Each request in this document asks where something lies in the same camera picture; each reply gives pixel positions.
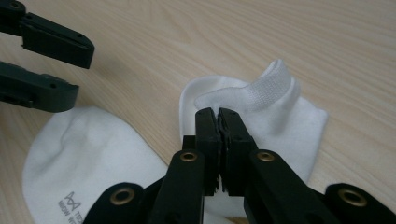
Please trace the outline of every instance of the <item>wood grain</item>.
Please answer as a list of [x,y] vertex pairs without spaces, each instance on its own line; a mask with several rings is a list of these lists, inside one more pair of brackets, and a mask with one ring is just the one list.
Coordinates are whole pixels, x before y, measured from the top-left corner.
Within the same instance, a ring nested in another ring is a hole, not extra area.
[[[166,162],[181,146],[178,99],[189,80],[253,81],[283,59],[303,97],[330,114],[309,186],[347,182],[396,212],[395,1],[22,2],[86,35],[96,46],[92,67],[23,50],[5,34],[0,61],[79,85],[77,105],[124,119]],[[21,172],[51,114],[5,103],[0,113],[0,223],[33,223]]]

